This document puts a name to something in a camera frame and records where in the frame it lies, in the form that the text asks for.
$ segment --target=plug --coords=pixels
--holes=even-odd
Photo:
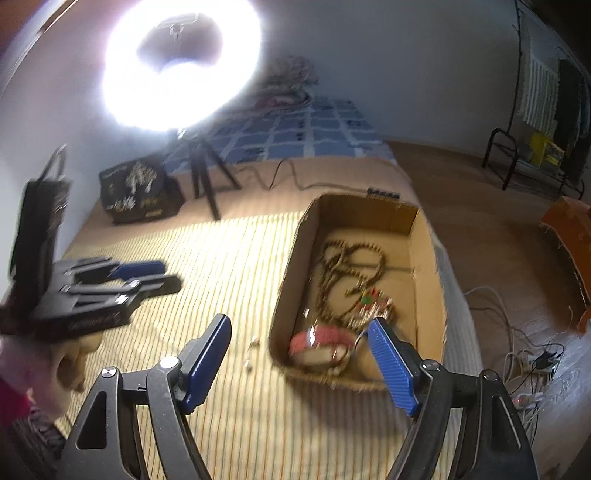
[[[513,405],[516,410],[533,410],[535,406],[544,399],[542,392],[520,393],[513,397]]]

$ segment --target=light stand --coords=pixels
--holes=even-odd
[[[201,196],[201,190],[199,187],[199,182],[201,181],[203,191],[205,192],[205,196],[209,202],[209,207],[212,211],[213,219],[215,221],[221,220],[222,217],[220,216],[220,212],[217,207],[216,195],[213,191],[209,172],[207,171],[207,159],[213,161],[220,168],[220,170],[232,184],[234,190],[241,190],[242,186],[238,183],[236,177],[228,169],[222,158],[217,154],[217,152],[202,134],[197,134],[194,137],[186,138],[186,130],[181,130],[179,131],[177,138],[187,145],[195,198],[198,199]]]

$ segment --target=tripod leg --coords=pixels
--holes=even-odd
[[[220,216],[220,212],[217,209],[216,196],[213,192],[212,182],[209,179],[209,173],[207,172],[207,165],[205,164],[205,159],[196,159],[195,164],[197,172],[201,177],[201,183],[203,184],[203,190],[205,191],[205,195],[207,196],[209,207],[212,210],[213,219],[215,221],[221,220],[222,217]]]
[[[217,154],[217,152],[213,149],[213,147],[207,143],[205,140],[202,140],[202,146],[207,151],[209,157],[216,163],[218,167],[220,167],[221,171],[224,172],[232,186],[236,190],[242,190],[242,186],[238,183],[236,177],[232,174],[232,172],[228,169],[222,158]]]
[[[199,192],[199,168],[197,167],[198,163],[201,160],[197,156],[197,153],[191,151],[189,155],[189,164],[191,165],[191,179],[193,181],[193,192],[195,194],[195,198],[199,198],[201,196],[201,192]]]

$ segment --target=white wall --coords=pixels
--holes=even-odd
[[[102,105],[106,39],[130,3],[76,3],[35,43],[0,97],[0,293],[8,285],[22,188],[56,147],[68,143],[66,173],[74,182],[59,234],[61,255],[98,198],[98,172],[164,142],[121,128]]]
[[[511,111],[512,0],[255,0],[272,49],[306,56],[319,90],[384,137],[483,154]]]

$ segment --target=red bracelet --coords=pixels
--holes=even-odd
[[[348,330],[329,325],[314,325],[291,339],[290,359],[298,367],[340,373],[346,366],[355,340]]]

